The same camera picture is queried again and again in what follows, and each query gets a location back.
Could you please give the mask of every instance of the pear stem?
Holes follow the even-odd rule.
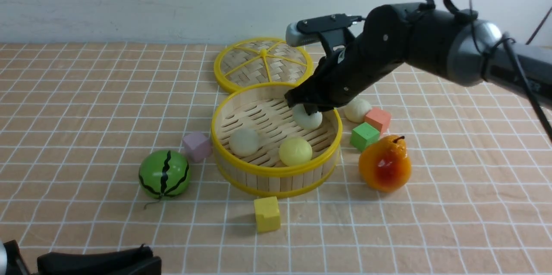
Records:
[[[398,137],[397,139],[393,140],[393,143],[395,143],[395,144],[396,144],[396,143],[397,143],[397,141],[399,141],[400,139],[404,139],[404,138],[405,138],[404,136],[400,136],[400,137]]]

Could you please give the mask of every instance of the wooden block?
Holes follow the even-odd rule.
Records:
[[[195,131],[182,139],[184,151],[188,159],[197,163],[213,153],[211,141],[203,133]]]
[[[370,124],[364,122],[357,126],[351,132],[351,145],[357,148],[358,151],[364,151],[367,146],[375,143],[379,140],[380,132],[372,127]]]
[[[276,197],[258,198],[253,203],[257,231],[262,233],[278,230],[282,224],[278,199]]]
[[[385,110],[374,107],[364,116],[364,122],[378,130],[381,136],[381,134],[389,129],[391,114]]]

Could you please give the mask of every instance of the black object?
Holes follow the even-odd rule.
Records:
[[[536,37],[536,34],[539,33],[540,29],[544,25],[544,22],[546,22],[546,20],[548,19],[548,16],[550,16],[551,13],[552,13],[552,7],[548,9],[548,12],[546,12],[546,14],[544,15],[544,18],[540,21],[539,25],[536,27],[535,31],[533,31],[533,33],[531,34],[531,37],[527,39],[527,42],[525,44],[529,45],[533,41],[533,39]]]
[[[478,19],[471,1],[464,10],[451,0],[443,2],[447,11],[436,10],[434,0],[378,6],[354,38],[345,26],[357,22],[357,16],[334,14],[335,22],[323,16],[297,22],[295,28],[290,24],[286,39],[298,44],[316,42],[312,37],[317,37],[326,55],[312,76],[284,95],[288,106],[303,104],[307,114],[345,106],[408,63],[461,86],[490,81],[526,96],[552,141],[552,128],[540,108],[552,108],[552,92],[545,91],[552,87],[552,52],[511,43],[495,24]],[[335,50],[339,44],[344,48]],[[536,65],[523,69],[530,64]]]
[[[29,275],[16,241],[4,244],[8,267],[6,275]],[[70,255],[50,252],[36,259],[36,275],[161,275],[160,257],[147,246],[96,255]]]

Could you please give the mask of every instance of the pink cube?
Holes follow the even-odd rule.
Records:
[[[381,136],[381,134],[386,132],[389,128],[391,114],[385,110],[374,107],[364,116],[364,121],[379,130]]]
[[[186,157],[197,163],[213,153],[211,141],[201,132],[195,131],[182,138]]]

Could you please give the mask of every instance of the white bun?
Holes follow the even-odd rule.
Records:
[[[364,122],[364,116],[372,109],[372,106],[366,100],[355,97],[344,108],[343,113],[347,120],[355,123]]]
[[[316,112],[309,116],[302,104],[294,106],[292,108],[292,113],[293,120],[304,130],[314,130],[322,124],[322,114]]]
[[[260,137],[255,130],[241,128],[230,135],[230,150],[237,156],[249,156],[259,150]]]

